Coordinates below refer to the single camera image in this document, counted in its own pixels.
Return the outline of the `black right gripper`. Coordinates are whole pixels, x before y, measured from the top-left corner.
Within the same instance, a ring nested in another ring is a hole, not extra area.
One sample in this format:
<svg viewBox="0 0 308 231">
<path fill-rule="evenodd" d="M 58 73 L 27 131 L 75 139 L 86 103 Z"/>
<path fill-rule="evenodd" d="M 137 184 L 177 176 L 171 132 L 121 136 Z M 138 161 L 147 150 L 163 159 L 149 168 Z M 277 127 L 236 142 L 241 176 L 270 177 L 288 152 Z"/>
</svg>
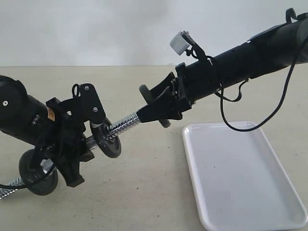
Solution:
<svg viewBox="0 0 308 231">
<path fill-rule="evenodd" d="M 190 65 L 181 63 L 175 68 L 178 79 L 176 95 L 176 77 L 170 72 L 167 77 L 150 90 L 154 101 L 137 111 L 142 123 L 160 119 L 182 120 L 182 113 L 177 107 L 192 107 L 199 99 L 209 96 L 221 89 L 221 84 L 208 59 L 196 61 Z"/>
</svg>

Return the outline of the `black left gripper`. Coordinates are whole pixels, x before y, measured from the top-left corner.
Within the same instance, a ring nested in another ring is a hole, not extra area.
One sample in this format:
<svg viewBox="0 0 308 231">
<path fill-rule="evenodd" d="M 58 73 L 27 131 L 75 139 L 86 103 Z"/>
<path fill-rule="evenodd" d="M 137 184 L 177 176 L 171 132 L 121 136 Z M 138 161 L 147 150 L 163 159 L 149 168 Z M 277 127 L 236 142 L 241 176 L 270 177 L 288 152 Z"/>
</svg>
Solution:
<svg viewBox="0 0 308 231">
<path fill-rule="evenodd" d="M 79 162 L 91 160 L 86 145 L 84 123 L 90 119 L 81 97 L 60 101 L 57 98 L 40 104 L 44 124 L 41 160 L 50 159 L 56 164 L 68 187 L 85 182 L 80 174 Z"/>
</svg>

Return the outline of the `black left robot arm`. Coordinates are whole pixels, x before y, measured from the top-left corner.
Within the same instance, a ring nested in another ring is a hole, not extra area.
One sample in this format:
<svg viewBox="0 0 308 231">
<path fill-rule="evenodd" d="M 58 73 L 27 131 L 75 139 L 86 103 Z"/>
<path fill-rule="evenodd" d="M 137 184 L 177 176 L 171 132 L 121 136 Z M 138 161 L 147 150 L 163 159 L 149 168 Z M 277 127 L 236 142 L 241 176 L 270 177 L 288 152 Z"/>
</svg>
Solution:
<svg viewBox="0 0 308 231">
<path fill-rule="evenodd" d="M 80 95 L 42 103 L 29 95 L 19 80 L 0 77 L 0 130 L 34 146 L 19 161 L 19 173 L 26 186 L 54 182 L 54 173 L 43 171 L 46 161 L 61 173 L 67 186 L 84 182 L 80 162 L 94 157 L 84 136 L 88 120 L 80 106 Z"/>
</svg>

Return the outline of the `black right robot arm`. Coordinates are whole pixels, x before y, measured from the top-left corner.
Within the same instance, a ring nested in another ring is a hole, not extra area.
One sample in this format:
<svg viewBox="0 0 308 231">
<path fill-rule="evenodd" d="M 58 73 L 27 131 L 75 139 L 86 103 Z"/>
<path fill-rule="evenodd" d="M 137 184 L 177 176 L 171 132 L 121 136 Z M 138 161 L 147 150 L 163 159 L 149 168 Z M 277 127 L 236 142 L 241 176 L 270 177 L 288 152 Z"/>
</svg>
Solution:
<svg viewBox="0 0 308 231">
<path fill-rule="evenodd" d="M 137 112 L 142 123 L 160 119 L 181 120 L 199 99 L 248 78 L 276 72 L 291 65 L 296 51 L 308 36 L 308 21 L 285 23 L 262 32 L 209 61 L 176 66 L 150 90 L 152 101 Z"/>
</svg>

